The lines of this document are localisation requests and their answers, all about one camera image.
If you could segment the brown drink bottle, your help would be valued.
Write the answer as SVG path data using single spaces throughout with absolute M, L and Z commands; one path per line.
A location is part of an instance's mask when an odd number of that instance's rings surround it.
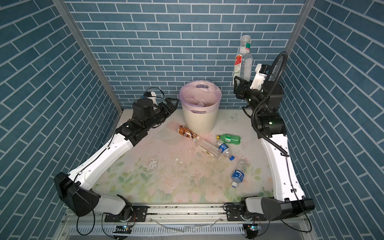
M 200 136 L 195 134 L 192 130 L 188 129 L 187 127 L 184 126 L 179 126 L 178 128 L 178 133 L 186 138 L 190 138 L 192 140 L 198 140 Z

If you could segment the white bin with pink liner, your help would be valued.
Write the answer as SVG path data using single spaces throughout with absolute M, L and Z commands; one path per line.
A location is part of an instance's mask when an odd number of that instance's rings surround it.
M 215 127 L 222 92 L 211 81 L 195 80 L 185 84 L 178 94 L 187 128 L 198 135 Z

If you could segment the clear bottle red white label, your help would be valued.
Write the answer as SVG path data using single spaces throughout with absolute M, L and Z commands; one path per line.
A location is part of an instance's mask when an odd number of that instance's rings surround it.
M 235 58 L 233 77 L 240 77 L 246 81 L 251 80 L 253 57 L 250 50 L 251 37 L 244 35 L 241 37 L 239 53 Z

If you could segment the frosted clear tall bottle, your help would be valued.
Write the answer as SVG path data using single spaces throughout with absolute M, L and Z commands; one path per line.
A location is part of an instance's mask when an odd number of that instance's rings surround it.
M 219 149 L 215 146 L 212 145 L 211 143 L 207 142 L 206 140 L 202 138 L 197 138 L 195 139 L 195 143 L 197 144 L 197 147 L 208 154 L 209 156 L 218 159 L 220 157 L 220 151 Z

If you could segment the water bottle blue label white cap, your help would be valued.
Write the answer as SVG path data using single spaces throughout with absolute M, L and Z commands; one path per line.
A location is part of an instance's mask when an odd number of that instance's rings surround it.
M 237 164 L 231 176 L 233 188 L 237 188 L 244 181 L 247 167 L 248 163 L 246 160 L 237 161 Z

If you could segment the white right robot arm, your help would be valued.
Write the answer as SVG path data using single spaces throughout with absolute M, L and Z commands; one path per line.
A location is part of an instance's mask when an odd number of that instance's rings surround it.
M 273 177 L 273 196 L 245 197 L 240 202 L 245 219 L 261 218 L 276 221 L 306 215 L 315 209 L 314 200 L 306 197 L 296 177 L 288 148 L 287 129 L 277 110 L 284 91 L 278 81 L 266 81 L 261 89 L 252 83 L 234 78 L 236 98 L 246 100 L 253 111 L 251 124 L 261 140 Z

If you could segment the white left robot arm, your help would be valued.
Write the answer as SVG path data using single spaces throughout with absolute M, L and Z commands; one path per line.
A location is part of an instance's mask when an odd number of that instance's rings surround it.
M 88 160 L 69 173 L 58 173 L 54 178 L 59 198 L 76 216 L 112 214 L 118 221 L 129 221 L 132 204 L 123 196 L 109 196 L 93 191 L 99 177 L 123 154 L 135 147 L 150 129 L 160 126 L 177 109 L 179 100 L 164 98 L 154 103 L 141 98 L 133 103 L 132 118 L 118 127 L 108 142 Z

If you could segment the green soda bottle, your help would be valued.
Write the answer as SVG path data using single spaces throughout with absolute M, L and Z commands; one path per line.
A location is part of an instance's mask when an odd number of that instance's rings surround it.
M 226 144 L 239 145 L 241 143 L 241 137 L 230 134 L 217 135 L 217 140 L 221 140 Z

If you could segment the clear bottle blue cap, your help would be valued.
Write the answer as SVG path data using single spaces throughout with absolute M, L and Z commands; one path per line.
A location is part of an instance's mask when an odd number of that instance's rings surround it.
M 215 145 L 218 147 L 221 154 L 228 158 L 230 161 L 233 161 L 235 159 L 230 148 L 225 142 L 223 142 L 222 140 L 217 140 Z

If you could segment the aluminium front rail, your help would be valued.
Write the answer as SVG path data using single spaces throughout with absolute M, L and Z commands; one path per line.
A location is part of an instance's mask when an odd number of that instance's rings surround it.
M 308 214 L 314 209 L 314 204 L 311 200 L 294 201 L 279 203 L 267 198 L 266 203 L 262 198 L 248 198 L 237 205 L 244 206 L 250 213 L 263 214 L 266 221 L 258 221 L 256 223 L 267 223 L 284 221 L 286 223 L 303 223 L 306 226 L 310 225 Z M 228 223 L 227 216 L 223 210 L 225 203 L 210 203 L 210 204 L 132 204 L 132 206 L 148 206 L 147 217 L 144 222 L 133 223 L 154 223 L 162 224 L 209 224 L 214 221 L 223 221 Z M 75 225 L 77 221 L 80 225 L 92 225 L 95 222 L 97 225 L 106 223 L 104 218 L 106 213 L 88 214 L 83 217 L 78 217 L 69 209 L 62 220 L 63 224 Z M 108 224 L 125 224 L 125 223 L 108 223 Z

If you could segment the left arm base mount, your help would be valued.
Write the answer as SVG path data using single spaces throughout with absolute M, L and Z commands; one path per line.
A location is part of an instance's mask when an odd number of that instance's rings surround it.
M 148 206 L 125 207 L 120 214 L 107 213 L 104 221 L 106 223 L 144 222 L 147 217 Z

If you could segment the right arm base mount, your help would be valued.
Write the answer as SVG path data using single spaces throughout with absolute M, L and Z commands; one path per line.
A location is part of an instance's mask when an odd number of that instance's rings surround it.
M 266 217 L 263 214 L 250 213 L 244 206 L 237 205 L 234 203 L 225 203 L 223 210 L 226 213 L 227 221 L 229 222 L 240 222 L 240 221 L 266 221 Z

